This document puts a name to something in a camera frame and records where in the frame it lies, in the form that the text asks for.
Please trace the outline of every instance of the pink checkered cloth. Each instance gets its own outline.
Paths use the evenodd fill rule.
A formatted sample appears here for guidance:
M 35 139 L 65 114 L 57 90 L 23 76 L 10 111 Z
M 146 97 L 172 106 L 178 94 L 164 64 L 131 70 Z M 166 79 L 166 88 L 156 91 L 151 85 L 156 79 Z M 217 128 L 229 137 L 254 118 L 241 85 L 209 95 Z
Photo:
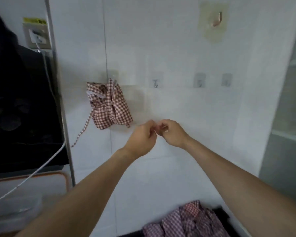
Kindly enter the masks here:
M 229 237 L 215 213 L 192 201 L 177 208 L 161 223 L 143 227 L 145 237 Z
M 101 130 L 113 124 L 130 127 L 129 124 L 133 122 L 122 90 L 115 80 L 109 79 L 108 84 L 87 82 L 87 94 L 92 110 L 85 126 L 71 147 L 75 146 L 79 137 L 87 129 L 91 118 L 96 127 Z

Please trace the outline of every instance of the yellow tape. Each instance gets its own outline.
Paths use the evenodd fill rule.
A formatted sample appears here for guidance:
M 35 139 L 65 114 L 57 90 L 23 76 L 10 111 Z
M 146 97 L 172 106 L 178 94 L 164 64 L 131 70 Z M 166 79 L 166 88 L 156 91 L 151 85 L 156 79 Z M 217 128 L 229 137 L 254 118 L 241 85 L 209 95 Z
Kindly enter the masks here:
M 40 18 L 28 18 L 28 17 L 23 17 L 23 22 L 24 22 L 24 23 L 33 23 L 33 24 L 47 25 L 46 20 L 44 20 L 44 19 L 40 19 Z

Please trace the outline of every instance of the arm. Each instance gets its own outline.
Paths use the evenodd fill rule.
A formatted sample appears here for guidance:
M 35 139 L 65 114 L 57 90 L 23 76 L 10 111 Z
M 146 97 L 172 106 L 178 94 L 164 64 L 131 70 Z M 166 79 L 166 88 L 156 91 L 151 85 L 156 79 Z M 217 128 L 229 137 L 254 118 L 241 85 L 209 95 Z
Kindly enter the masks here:
M 191 138 L 175 121 L 161 121 L 157 133 L 193 156 L 252 236 L 296 236 L 293 201 Z
M 155 145 L 155 122 L 138 126 L 126 145 L 75 186 L 52 210 L 16 237 L 87 237 L 97 224 L 115 186 L 130 164 Z

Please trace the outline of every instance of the hand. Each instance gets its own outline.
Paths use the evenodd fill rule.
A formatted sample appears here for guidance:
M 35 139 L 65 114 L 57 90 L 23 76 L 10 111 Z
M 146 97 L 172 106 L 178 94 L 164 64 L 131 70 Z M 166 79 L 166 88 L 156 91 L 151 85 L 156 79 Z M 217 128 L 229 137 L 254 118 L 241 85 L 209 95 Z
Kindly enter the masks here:
M 176 121 L 162 120 L 158 123 L 156 133 L 161 135 L 168 144 L 184 149 L 190 136 Z
M 134 159 L 146 155 L 154 147 L 157 139 L 157 124 L 150 120 L 135 128 L 123 149 L 130 152 Z

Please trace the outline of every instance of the person's left hand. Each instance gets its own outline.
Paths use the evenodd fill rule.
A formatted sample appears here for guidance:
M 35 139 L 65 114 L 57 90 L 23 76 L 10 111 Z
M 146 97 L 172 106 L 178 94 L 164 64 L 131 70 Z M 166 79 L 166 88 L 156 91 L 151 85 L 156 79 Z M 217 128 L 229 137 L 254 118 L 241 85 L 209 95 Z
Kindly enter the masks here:
M 156 126 L 153 120 L 137 126 L 123 149 L 129 151 L 134 159 L 146 155 L 156 143 Z

